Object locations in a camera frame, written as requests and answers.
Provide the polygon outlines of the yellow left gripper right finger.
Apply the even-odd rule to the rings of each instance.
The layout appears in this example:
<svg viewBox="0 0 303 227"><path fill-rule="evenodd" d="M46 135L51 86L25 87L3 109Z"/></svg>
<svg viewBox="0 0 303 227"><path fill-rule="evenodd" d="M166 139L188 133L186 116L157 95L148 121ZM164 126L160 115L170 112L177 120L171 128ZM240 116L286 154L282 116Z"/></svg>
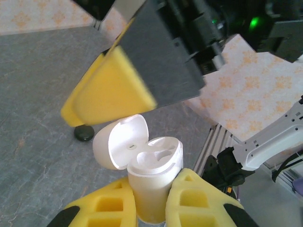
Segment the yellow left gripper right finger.
<svg viewBox="0 0 303 227"><path fill-rule="evenodd" d="M182 169L173 181L165 210L168 227L257 227L258 224L231 196Z"/></svg>

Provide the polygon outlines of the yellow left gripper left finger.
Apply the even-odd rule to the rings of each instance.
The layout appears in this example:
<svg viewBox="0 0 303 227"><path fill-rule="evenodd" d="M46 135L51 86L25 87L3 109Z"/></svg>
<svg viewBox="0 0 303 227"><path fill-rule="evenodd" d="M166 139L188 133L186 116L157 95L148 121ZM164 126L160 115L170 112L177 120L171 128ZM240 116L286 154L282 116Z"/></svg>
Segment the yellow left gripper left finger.
<svg viewBox="0 0 303 227"><path fill-rule="evenodd" d="M136 227L136 206L127 177L69 203L50 227Z"/></svg>

